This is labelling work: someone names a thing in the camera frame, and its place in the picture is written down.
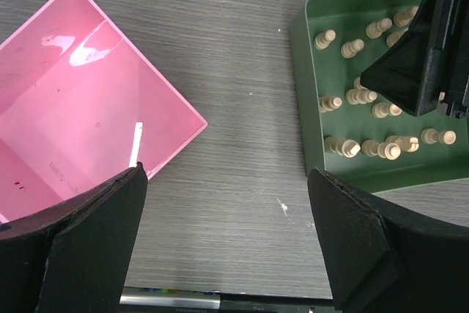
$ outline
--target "table surface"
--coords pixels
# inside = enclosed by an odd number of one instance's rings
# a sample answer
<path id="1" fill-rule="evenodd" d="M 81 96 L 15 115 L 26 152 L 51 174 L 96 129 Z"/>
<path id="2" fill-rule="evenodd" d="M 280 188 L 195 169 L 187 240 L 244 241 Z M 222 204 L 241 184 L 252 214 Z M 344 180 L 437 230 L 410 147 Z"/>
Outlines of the table surface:
<path id="1" fill-rule="evenodd" d="M 0 0 L 0 41 L 46 1 Z M 95 1 L 210 124 L 150 182 L 126 285 L 329 298 L 287 31 L 305 0 Z M 383 197 L 469 225 L 468 185 Z"/>

